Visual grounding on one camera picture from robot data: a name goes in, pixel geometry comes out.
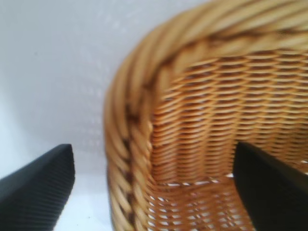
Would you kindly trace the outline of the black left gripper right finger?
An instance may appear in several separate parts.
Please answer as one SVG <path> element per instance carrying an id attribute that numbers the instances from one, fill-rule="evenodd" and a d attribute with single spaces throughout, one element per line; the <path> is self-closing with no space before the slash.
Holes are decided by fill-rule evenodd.
<path id="1" fill-rule="evenodd" d="M 236 146 L 233 176 L 258 231 L 308 229 L 308 177 L 246 142 Z"/>

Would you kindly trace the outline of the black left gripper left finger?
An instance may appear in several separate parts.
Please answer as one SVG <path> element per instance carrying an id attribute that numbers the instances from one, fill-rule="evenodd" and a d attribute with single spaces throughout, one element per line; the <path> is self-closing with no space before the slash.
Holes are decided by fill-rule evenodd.
<path id="1" fill-rule="evenodd" d="M 2 231 L 52 231 L 75 183 L 74 154 L 60 144 L 0 180 Z"/>

